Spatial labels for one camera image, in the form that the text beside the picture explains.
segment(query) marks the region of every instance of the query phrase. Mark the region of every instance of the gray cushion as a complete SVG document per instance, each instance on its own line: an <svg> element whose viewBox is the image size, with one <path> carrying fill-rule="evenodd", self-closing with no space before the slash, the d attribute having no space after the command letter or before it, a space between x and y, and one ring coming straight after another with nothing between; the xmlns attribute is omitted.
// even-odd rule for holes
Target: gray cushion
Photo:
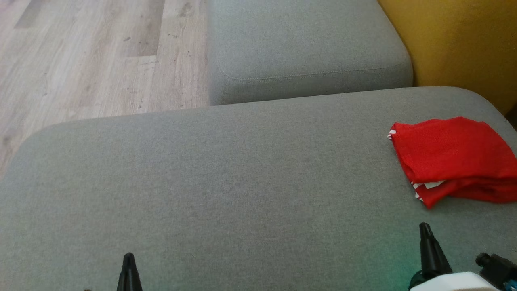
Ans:
<svg viewBox="0 0 517 291"><path fill-rule="evenodd" d="M412 85L376 0L213 0L208 15L212 105Z"/></svg>
<svg viewBox="0 0 517 291"><path fill-rule="evenodd" d="M517 204L414 198L390 126L465 116L517 150L486 100L407 88L65 123L0 184L0 289L405 290L430 223L455 271L516 259Z"/></svg>

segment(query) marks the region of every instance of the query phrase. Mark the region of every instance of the white plastic part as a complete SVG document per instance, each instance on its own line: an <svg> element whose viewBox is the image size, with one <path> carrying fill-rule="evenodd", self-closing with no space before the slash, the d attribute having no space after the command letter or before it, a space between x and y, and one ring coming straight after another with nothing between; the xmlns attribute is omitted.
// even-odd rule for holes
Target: white plastic part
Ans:
<svg viewBox="0 0 517 291"><path fill-rule="evenodd" d="M472 272L441 275L411 288L410 291L497 291L480 275Z"/></svg>

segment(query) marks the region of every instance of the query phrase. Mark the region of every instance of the gray sofa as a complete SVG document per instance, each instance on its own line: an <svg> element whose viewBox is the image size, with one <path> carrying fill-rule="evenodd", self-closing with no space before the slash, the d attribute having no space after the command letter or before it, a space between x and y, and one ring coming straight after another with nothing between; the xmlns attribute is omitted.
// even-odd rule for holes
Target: gray sofa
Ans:
<svg viewBox="0 0 517 291"><path fill-rule="evenodd" d="M376 0L211 0L212 105L410 87L411 61Z"/></svg>
<svg viewBox="0 0 517 291"><path fill-rule="evenodd" d="M394 122L465 116L517 151L481 96L405 88L51 126L0 183L0 289L406 290L428 222L454 271L517 258L517 204L414 198Z"/></svg>

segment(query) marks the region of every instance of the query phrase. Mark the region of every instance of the gray sofa seat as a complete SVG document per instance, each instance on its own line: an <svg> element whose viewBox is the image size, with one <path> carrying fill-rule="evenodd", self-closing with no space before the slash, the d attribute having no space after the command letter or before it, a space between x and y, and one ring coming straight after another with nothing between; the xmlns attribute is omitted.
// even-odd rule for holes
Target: gray sofa seat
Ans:
<svg viewBox="0 0 517 291"><path fill-rule="evenodd" d="M412 66L375 0L213 0L212 105L412 86Z"/></svg>
<svg viewBox="0 0 517 291"><path fill-rule="evenodd" d="M0 183L2 290L406 290L428 222L454 271L517 258L517 204L414 198L387 133L485 99L406 88L94 119L30 137Z"/></svg>

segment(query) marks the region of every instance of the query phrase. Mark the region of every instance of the red cloth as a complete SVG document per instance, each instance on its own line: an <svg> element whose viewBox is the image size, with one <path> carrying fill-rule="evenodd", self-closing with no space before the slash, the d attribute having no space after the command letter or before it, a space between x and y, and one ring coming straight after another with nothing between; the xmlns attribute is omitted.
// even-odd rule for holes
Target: red cloth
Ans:
<svg viewBox="0 0 517 291"><path fill-rule="evenodd" d="M445 196L517 201L517 158L484 122L457 117L395 123L388 137L427 208Z"/></svg>

